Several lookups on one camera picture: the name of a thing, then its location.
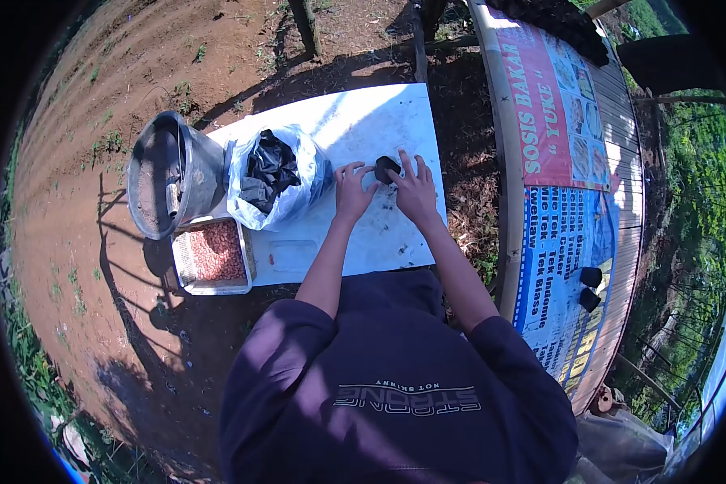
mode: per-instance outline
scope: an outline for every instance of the peanut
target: peanut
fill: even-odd
[[[191,252],[201,280],[244,279],[244,261],[237,224],[233,220],[207,224],[190,231]]]

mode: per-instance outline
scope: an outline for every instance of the banner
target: banner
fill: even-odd
[[[567,392],[581,381],[610,297],[619,207],[598,190],[525,187],[524,238],[513,325]],[[601,302],[578,303],[581,269],[599,267]]]
[[[525,185],[610,191],[595,85],[578,52],[489,9],[519,124]]]

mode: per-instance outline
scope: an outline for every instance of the hand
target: hand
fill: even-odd
[[[414,225],[421,231],[432,224],[444,221],[438,215],[436,209],[436,186],[433,184],[433,174],[425,165],[425,160],[420,155],[415,155],[417,174],[411,168],[411,159],[407,152],[398,150],[401,157],[401,164],[406,176],[401,178],[391,169],[387,170],[390,179],[398,186],[396,204],[403,214],[414,222]]]
[[[378,181],[372,183],[366,191],[363,191],[363,176],[374,171],[374,167],[366,166],[365,163],[356,161],[349,165],[339,167],[334,171],[336,179],[336,216],[352,225],[358,221],[371,204],[371,199],[379,188]]]

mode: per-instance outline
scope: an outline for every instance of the person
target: person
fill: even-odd
[[[228,482],[562,482],[578,447],[561,386],[513,326],[436,210],[433,175],[399,150],[396,204],[428,269],[342,278],[379,183],[337,169],[336,215],[295,299],[278,300],[234,360],[221,408]],[[446,292],[466,338],[449,328]]]

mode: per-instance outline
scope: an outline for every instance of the table top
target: table top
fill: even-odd
[[[394,84],[326,94],[250,115],[209,134],[226,146],[250,123],[264,129],[270,124],[298,124],[325,151],[334,169],[362,161],[373,165],[380,156],[398,159],[398,148],[419,154],[434,173],[436,207],[446,223],[444,185],[440,176],[438,145],[424,83]],[[375,180],[363,178],[364,188]],[[322,245],[336,213],[335,188],[302,218],[279,232],[251,231],[256,275],[254,286],[297,283],[303,280]],[[225,200],[209,216],[227,217]],[[352,231],[342,274],[351,276],[434,263],[430,250],[414,224],[396,207],[395,185],[380,187],[366,213]]]

